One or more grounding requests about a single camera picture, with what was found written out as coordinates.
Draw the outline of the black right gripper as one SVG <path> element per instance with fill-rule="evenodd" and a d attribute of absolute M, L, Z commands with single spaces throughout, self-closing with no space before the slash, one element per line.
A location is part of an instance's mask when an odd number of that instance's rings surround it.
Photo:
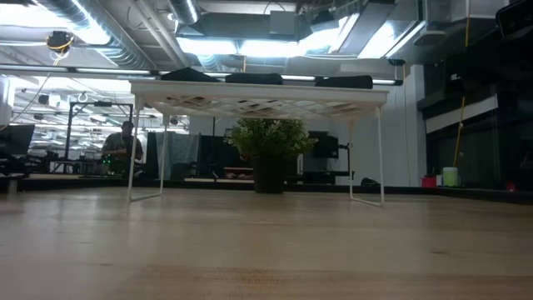
<path fill-rule="evenodd" d="M 526 90 L 532 86 L 532 41 L 478 42 L 448 55 L 444 65 L 446 96 Z"/>

